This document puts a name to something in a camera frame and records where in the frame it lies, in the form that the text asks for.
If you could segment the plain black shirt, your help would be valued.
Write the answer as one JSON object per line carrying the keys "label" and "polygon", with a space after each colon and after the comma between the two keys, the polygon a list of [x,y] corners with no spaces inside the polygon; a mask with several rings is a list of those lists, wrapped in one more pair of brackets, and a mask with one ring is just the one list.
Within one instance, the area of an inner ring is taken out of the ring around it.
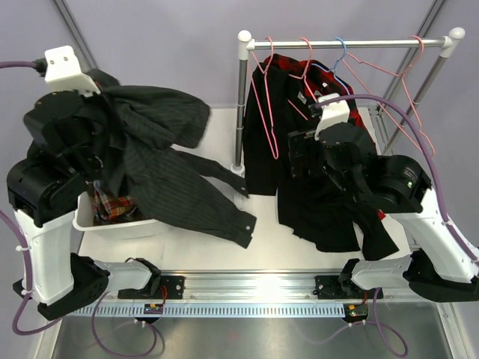
{"label": "plain black shirt", "polygon": [[302,223],[290,227],[295,236],[322,252],[361,251],[366,260],[381,260],[399,251],[382,224],[383,214],[355,202],[328,176],[292,180],[303,184]]}

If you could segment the orange plaid shirt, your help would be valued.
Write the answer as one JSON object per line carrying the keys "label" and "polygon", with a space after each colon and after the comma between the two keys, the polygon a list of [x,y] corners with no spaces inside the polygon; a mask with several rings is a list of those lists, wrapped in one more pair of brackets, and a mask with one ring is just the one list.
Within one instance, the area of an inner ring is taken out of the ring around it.
{"label": "orange plaid shirt", "polygon": [[142,219],[131,196],[116,197],[103,181],[92,182],[92,195],[89,199],[94,225],[122,224]]}

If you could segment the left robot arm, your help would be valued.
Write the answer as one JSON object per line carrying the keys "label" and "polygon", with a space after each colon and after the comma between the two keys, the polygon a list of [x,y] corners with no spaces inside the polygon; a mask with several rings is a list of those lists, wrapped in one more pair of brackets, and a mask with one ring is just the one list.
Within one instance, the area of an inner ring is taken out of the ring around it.
{"label": "left robot arm", "polygon": [[52,92],[36,101],[23,123],[33,141],[25,159],[7,175],[25,255],[24,278],[14,290],[36,301],[39,314],[50,321],[107,292],[156,296],[161,272],[147,260],[106,263],[70,250],[79,195],[101,176],[110,137],[120,131],[112,100],[104,94]]}

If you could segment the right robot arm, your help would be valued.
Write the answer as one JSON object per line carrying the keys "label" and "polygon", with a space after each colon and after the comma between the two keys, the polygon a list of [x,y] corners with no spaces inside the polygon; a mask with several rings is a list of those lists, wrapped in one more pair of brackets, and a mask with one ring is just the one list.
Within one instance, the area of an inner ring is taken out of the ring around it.
{"label": "right robot arm", "polygon": [[381,156],[367,130],[337,123],[319,132],[287,136],[293,176],[325,174],[345,194],[398,221],[419,248],[395,260],[349,260],[338,283],[355,297],[377,287],[410,288],[434,302],[478,300],[478,264],[466,254],[478,249],[440,215],[439,193],[412,158]]}

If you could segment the dark pinstripe shirt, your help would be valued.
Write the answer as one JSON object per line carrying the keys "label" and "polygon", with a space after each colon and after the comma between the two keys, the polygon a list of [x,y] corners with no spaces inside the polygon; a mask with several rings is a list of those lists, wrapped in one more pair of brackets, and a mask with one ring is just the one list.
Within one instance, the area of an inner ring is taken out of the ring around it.
{"label": "dark pinstripe shirt", "polygon": [[123,135],[122,147],[113,146],[106,159],[110,189],[131,196],[148,218],[247,248],[256,218],[238,209],[208,180],[220,180],[247,197],[245,179],[216,161],[173,148],[199,145],[210,107],[179,90],[121,85],[99,69],[87,74],[112,100],[118,116],[114,125]]}

